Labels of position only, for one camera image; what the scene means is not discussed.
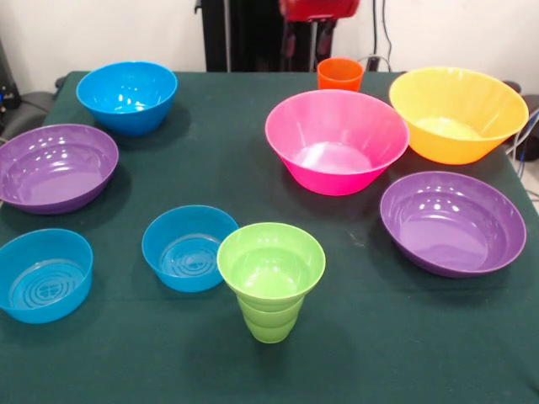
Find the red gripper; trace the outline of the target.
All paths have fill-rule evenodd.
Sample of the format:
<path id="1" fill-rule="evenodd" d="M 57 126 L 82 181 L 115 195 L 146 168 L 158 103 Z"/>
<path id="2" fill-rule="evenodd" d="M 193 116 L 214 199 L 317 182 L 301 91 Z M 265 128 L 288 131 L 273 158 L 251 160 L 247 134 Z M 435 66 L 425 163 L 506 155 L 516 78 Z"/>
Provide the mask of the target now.
<path id="1" fill-rule="evenodd" d="M 283 57 L 293 57 L 296 46 L 295 24 L 313 20 L 337 20 L 355 15 L 360 0 L 279 0 L 284 21 Z M 325 21 L 318 40 L 318 56 L 328 57 L 332 44 L 332 22 Z"/>

